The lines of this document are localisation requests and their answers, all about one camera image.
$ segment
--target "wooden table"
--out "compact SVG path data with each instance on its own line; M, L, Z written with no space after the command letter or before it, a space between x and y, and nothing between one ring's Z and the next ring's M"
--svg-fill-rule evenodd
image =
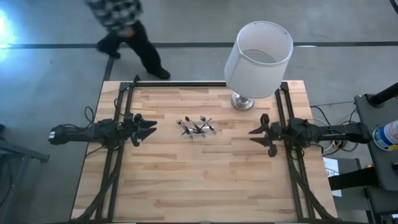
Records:
M288 83L295 116L312 119L303 81ZM96 120L113 118L119 84L104 83ZM276 142L278 154L270 158L267 147L249 141L248 132L260 126L261 114L279 120L275 96L239 112L231 106L231 94L224 87L135 88L131 111L158 121L157 131L140 147L126 142L113 221L297 221L283 143ZM182 139L175 121L185 116L196 121L200 115L212 118L221 131L205 141ZM88 152L98 147L90 144ZM105 158L105 149L86 158L72 218L98 193ZM319 147L307 148L304 159L311 190L336 217Z

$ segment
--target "silver lamp base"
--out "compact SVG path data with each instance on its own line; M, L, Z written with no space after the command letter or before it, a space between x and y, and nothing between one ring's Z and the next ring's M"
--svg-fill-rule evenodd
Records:
M231 104L238 111L248 111L253 108L254 100L233 93Z

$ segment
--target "white paper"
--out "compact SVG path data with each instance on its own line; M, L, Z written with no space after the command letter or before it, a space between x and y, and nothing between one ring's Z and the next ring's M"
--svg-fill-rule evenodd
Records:
M326 173L328 177L333 177L334 175L339 175L338 171L338 161L337 159L329 159L323 158L323 162L325 163ZM333 196L341 197L341 190L334 190L331 192Z

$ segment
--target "gray floor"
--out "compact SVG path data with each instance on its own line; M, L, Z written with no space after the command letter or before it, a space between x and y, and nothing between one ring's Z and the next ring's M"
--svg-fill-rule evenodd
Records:
M398 15L388 0L143 2L142 21L151 40L158 43L233 42L243 25L258 20L282 25L295 42L394 41L398 37ZM0 45L94 44L104 34L83 0L0 1ZM229 51L159 49L173 80L222 80ZM154 79L131 50L121 53L111 80L132 80L136 74ZM305 80L312 105L351 101L354 95L396 82L396 58L398 47L295 48L285 79ZM83 109L96 107L107 59L94 49L0 49L0 123L7 126L6 138L51 154L48 164L32 163L19 192L16 223L68 219L86 144L51 146L47 137L58 124L86 124ZM322 108L331 123L337 124L354 105ZM358 157L362 165L371 164L364 146L333 156Z

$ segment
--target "lamp shade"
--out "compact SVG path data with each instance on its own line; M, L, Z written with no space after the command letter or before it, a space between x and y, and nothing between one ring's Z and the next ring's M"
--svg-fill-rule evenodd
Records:
M292 37L283 27L252 22L239 31L225 66L226 83L246 98L270 96L280 87L292 53Z

